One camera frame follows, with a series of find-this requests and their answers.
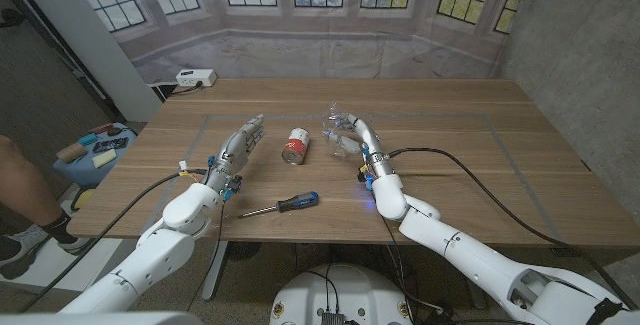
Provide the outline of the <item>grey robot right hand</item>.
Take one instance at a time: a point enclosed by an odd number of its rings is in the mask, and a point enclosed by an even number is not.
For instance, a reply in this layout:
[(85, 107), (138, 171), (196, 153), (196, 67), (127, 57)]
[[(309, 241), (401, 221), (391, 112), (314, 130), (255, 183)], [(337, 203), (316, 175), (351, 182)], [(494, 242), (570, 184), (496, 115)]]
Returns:
[(389, 164), (379, 136), (362, 118), (350, 113), (329, 113), (323, 118), (325, 130), (322, 136), (346, 153), (361, 153), (364, 165), (359, 170), (358, 179), (369, 190), (387, 186), (403, 187), (399, 176)]

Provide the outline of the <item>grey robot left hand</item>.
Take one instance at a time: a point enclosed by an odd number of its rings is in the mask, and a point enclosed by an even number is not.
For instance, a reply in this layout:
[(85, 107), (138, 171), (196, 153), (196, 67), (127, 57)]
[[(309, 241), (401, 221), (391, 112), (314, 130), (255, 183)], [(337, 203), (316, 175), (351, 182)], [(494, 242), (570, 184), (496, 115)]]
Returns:
[(219, 192), (243, 169), (264, 135), (263, 121), (264, 115), (257, 115), (223, 142), (218, 156), (202, 181), (204, 185)]

